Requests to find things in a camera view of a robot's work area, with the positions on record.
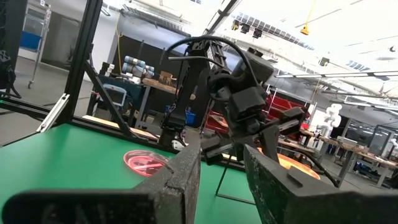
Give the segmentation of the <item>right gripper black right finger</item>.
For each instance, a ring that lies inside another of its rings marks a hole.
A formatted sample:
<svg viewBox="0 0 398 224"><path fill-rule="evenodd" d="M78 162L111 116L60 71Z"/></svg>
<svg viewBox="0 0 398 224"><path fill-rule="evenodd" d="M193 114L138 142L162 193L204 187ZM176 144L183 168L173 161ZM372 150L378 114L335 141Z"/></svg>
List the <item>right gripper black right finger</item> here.
<svg viewBox="0 0 398 224"><path fill-rule="evenodd" d="M251 146L244 166L262 224L398 224L398 192L341 191Z"/></svg>

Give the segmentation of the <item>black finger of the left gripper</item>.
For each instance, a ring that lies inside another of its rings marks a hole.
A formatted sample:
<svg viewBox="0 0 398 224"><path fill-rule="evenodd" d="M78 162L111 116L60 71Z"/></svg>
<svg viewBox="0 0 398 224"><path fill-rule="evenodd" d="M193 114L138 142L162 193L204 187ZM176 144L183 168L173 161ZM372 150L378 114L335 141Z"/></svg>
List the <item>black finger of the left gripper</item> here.
<svg viewBox="0 0 398 224"><path fill-rule="evenodd" d="M239 162L244 162L244 150L246 148L246 145L244 143L240 142L234 142L233 143L233 151L236 156L236 160Z"/></svg>
<svg viewBox="0 0 398 224"><path fill-rule="evenodd" d="M279 138L279 128L276 125L269 126L261 132L261 148L265 156L278 162L277 144Z"/></svg>

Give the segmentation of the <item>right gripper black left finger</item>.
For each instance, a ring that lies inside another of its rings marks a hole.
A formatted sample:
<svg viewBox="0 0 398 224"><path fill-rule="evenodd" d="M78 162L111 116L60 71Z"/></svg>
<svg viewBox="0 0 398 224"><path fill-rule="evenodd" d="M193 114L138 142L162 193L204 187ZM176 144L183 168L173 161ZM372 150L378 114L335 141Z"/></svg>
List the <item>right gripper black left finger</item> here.
<svg viewBox="0 0 398 224"><path fill-rule="evenodd" d="M26 190L2 208L3 224L194 224L201 149L189 144L132 189Z"/></svg>

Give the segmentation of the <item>orange translucent plastic plate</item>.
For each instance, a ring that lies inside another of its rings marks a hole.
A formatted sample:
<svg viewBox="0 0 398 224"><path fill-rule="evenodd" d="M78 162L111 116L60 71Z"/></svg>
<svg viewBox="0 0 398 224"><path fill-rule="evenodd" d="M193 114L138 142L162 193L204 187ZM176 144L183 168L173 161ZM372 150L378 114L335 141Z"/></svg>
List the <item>orange translucent plastic plate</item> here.
<svg viewBox="0 0 398 224"><path fill-rule="evenodd" d="M277 160L276 162L282 166L283 168L290 170L292 167L309 175L310 177L313 177L314 179L320 180L320 176L313 171L311 168L309 168L309 166L302 164L299 161L296 161L292 158L289 158L285 155L279 154L277 152L275 153L271 153L271 159L275 160L275 156L277 156Z"/></svg>

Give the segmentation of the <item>pink translucent plastic plate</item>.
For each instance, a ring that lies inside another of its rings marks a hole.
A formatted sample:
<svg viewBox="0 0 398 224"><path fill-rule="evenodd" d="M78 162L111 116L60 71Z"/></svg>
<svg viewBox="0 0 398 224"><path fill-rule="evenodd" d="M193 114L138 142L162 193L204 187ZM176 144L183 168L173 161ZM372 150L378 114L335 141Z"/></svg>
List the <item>pink translucent plastic plate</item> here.
<svg viewBox="0 0 398 224"><path fill-rule="evenodd" d="M169 159L156 152L134 150L125 153L123 157L127 165L135 173L144 177L151 177L158 170L167 165Z"/></svg>

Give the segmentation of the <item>wooden shelf with black legs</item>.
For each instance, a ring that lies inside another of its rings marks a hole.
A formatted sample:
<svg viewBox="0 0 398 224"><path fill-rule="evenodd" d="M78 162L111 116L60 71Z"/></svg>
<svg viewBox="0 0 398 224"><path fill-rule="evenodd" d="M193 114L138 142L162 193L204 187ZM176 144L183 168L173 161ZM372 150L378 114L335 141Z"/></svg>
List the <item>wooden shelf with black legs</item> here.
<svg viewBox="0 0 398 224"><path fill-rule="evenodd" d="M243 199L243 198L237 198L237 197L233 197L233 196L230 196L230 195L225 195L225 194L221 194L221 193L220 193L221 185L222 185L222 183L223 183L223 180L224 180L226 171L228 170L229 163L230 163L231 161L232 161L232 155L229 155L229 156L228 156L228 159L227 159L227 162L226 162L226 165L225 165L225 167L224 167L223 173L222 173L222 175L221 175L220 181L219 181L218 186L217 186L217 188L216 188L215 196L216 196L216 197L220 197L220 198L225 198L225 199L233 200L233 201L236 201L236 202L242 202L242 203L246 203L246 204L250 204L250 205L255 205L255 203L252 202L252 201L250 201L250 200L246 200L246 199Z"/></svg>

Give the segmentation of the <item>red bin rack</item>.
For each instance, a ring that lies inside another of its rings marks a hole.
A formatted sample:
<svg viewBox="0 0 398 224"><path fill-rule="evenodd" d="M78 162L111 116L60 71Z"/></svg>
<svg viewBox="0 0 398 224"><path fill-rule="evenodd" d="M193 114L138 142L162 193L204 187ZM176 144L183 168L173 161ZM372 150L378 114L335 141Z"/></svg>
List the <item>red bin rack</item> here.
<svg viewBox="0 0 398 224"><path fill-rule="evenodd" d="M310 118L310 103L280 93L271 93L268 95L266 98L266 106L262 111L266 115L267 120L272 120L274 118L280 118L283 111L295 107L299 107L305 112L305 119ZM214 134L227 136L228 131L228 124L222 114L222 106L214 105L206 116L203 132L208 136Z"/></svg>

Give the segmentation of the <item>white robot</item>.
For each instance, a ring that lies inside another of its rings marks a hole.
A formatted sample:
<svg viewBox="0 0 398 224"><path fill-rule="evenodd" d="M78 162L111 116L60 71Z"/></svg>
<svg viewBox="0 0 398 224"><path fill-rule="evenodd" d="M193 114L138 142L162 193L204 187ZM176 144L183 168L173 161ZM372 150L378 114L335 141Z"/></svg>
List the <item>white robot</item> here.
<svg viewBox="0 0 398 224"><path fill-rule="evenodd" d="M341 116L339 115L341 109L341 104L333 103L329 106L324 115L324 124L332 128L338 127L341 123Z"/></svg>

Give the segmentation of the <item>wooden workbench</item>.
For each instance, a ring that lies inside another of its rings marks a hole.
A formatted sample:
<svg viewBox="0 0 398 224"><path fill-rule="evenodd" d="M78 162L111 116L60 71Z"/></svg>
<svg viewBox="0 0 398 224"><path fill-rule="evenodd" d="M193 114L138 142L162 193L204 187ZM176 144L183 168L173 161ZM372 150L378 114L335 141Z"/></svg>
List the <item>wooden workbench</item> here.
<svg viewBox="0 0 398 224"><path fill-rule="evenodd" d="M142 83L171 94L177 94L177 78L171 73L161 71L160 73L148 73L142 79Z"/></svg>
<svg viewBox="0 0 398 224"><path fill-rule="evenodd" d="M378 172L380 173L380 178L378 179L376 184L376 187L378 188L382 187L384 179L386 178L386 175L388 173L398 169L398 163L374 156L368 153L365 148L362 148L360 145L346 144L343 141L330 139L322 136L321 134L314 134L311 132L309 132L309 134L319 141L334 145L337 147L337 149L342 148L347 152L343 167L341 168L340 173L338 174L338 177L336 179L338 188L340 188L346 174L353 170L354 165L357 163L359 157L364 157L372 160L373 163L371 164L371 167L378 170Z"/></svg>

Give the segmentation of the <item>white teach pendant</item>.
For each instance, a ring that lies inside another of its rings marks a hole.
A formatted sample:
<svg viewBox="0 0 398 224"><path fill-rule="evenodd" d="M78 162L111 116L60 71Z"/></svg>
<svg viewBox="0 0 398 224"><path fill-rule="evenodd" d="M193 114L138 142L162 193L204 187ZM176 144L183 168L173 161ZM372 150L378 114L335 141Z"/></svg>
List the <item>white teach pendant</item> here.
<svg viewBox="0 0 398 224"><path fill-rule="evenodd" d="M109 97L111 98L111 101L113 102L114 105L116 106L123 106L126 96L127 96L127 91L119 86L115 85L110 85L110 84L104 84L104 89L107 91Z"/></svg>

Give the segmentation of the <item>black partition panel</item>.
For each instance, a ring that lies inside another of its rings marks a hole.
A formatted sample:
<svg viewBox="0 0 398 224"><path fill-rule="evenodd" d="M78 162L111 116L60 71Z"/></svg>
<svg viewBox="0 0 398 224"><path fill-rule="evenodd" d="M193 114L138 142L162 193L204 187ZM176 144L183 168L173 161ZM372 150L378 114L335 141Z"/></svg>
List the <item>black partition panel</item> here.
<svg viewBox="0 0 398 224"><path fill-rule="evenodd" d="M119 62L124 63L125 56L145 61L148 66L155 68L155 73L167 72L176 78L179 75L181 61L170 61L164 53L165 47L155 47L141 40L126 36L119 38L119 47L116 47L113 62L119 71Z"/></svg>

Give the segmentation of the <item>blue storage box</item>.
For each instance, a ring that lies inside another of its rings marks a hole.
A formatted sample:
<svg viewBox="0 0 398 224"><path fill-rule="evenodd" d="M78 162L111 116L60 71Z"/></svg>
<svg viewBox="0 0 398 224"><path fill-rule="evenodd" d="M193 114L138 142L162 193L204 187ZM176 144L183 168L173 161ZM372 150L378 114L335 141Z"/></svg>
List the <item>blue storage box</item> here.
<svg viewBox="0 0 398 224"><path fill-rule="evenodd" d="M36 52L39 49L40 41L41 36L23 31L20 40L20 47Z"/></svg>

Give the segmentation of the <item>black aluminium table frame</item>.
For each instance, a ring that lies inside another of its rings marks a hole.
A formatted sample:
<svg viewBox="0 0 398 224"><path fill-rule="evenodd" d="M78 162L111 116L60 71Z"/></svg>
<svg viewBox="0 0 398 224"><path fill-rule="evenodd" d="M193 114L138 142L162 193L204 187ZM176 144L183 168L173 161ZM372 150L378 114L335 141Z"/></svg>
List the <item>black aluminium table frame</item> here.
<svg viewBox="0 0 398 224"><path fill-rule="evenodd" d="M80 149L90 152L116 152L123 146L145 146L149 149L160 149L160 146L138 138L129 138L110 126L88 121L74 115L81 83L83 81L84 65L88 61L95 29L100 18L102 0L87 0L71 71L68 75L65 93L70 95L66 108L60 115L56 127L42 134L31 134L24 138L0 146L0 152L30 151L38 152Z"/></svg>

